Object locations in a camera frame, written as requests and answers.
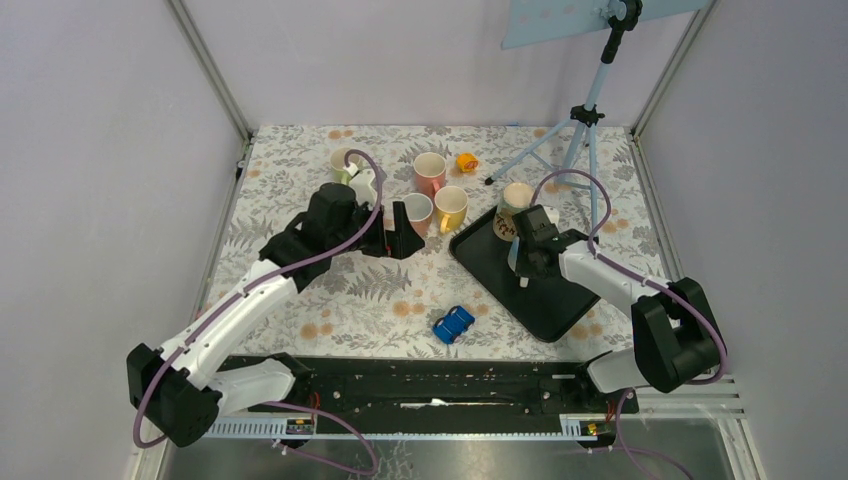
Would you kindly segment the terracotta floral mug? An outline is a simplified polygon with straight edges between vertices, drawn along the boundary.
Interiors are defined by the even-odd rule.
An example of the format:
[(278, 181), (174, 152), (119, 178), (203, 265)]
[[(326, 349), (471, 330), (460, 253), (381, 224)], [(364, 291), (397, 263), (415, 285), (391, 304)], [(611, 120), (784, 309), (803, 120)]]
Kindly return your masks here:
[(410, 193), (402, 199), (402, 202), (411, 226), (422, 239), (425, 239), (434, 211), (432, 200), (422, 193)]

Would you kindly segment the yellow ceramic mug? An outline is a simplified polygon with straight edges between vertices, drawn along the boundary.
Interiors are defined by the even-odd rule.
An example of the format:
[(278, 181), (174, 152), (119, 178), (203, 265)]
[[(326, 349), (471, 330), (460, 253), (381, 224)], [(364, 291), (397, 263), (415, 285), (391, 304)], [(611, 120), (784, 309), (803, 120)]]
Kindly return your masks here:
[(439, 232), (447, 234), (458, 230), (467, 214), (469, 197), (457, 186), (444, 186), (434, 196)]

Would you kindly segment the pink ceramic mug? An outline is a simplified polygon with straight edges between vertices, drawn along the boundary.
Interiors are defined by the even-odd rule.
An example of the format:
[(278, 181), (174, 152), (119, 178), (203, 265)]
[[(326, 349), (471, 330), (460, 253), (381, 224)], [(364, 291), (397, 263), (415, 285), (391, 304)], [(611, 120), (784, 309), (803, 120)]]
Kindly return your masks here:
[(413, 161), (414, 182), (418, 191), (433, 198), (445, 185), (446, 159), (435, 152), (418, 155)]

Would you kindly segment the light green mug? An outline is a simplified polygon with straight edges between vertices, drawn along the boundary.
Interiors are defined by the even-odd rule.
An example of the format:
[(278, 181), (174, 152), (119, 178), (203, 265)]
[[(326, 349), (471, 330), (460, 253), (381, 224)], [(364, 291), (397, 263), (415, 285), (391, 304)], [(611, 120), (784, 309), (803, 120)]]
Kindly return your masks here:
[(333, 178), (336, 182), (347, 185), (352, 179), (352, 175), (346, 170), (348, 166), (355, 165), (358, 170), (363, 168), (364, 159), (358, 154), (347, 156), (351, 147), (341, 147), (335, 150), (330, 156), (330, 166), (333, 172)]

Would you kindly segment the light blue mug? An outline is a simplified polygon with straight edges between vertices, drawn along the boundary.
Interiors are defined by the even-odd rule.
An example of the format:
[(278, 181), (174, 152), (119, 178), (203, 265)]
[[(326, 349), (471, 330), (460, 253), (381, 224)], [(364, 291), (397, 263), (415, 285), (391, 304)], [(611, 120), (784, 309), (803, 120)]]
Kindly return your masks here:
[(519, 287), (526, 288), (529, 283), (529, 279), (527, 277), (519, 276), (517, 273), (517, 260), (518, 253), (520, 249), (520, 238), (515, 236), (511, 242), (510, 249), (507, 255), (507, 264), (510, 270), (518, 277), (519, 279)]

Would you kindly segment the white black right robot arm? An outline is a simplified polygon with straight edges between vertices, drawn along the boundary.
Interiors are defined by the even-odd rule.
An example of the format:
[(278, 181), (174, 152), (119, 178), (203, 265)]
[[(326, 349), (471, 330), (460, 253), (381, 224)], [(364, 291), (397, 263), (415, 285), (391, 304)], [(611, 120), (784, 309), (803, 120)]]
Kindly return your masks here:
[(726, 357), (721, 336), (700, 285), (635, 273), (603, 255), (587, 235), (558, 231), (545, 209), (533, 206), (513, 217), (518, 238), (516, 275), (562, 278), (627, 315), (630, 348), (601, 355), (573, 386), (575, 402), (597, 412), (613, 393), (649, 385), (669, 393), (694, 381)]

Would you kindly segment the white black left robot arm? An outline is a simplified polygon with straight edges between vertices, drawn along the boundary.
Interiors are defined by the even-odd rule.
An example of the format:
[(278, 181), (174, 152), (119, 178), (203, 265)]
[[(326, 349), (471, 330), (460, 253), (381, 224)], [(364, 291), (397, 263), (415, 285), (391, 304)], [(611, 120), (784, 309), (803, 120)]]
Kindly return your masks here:
[(392, 204), (392, 229), (384, 226), (381, 202), (357, 200), (338, 183), (322, 185), (284, 230), (261, 248), (258, 259), (206, 313), (157, 348), (137, 345), (126, 358), (130, 402), (137, 414), (133, 440), (148, 420), (178, 447), (203, 437), (220, 415), (276, 401), (296, 411), (309, 401), (310, 385), (275, 359), (222, 371), (224, 361), (256, 324), (326, 273), (333, 257), (347, 252), (407, 259), (425, 242), (403, 202)]

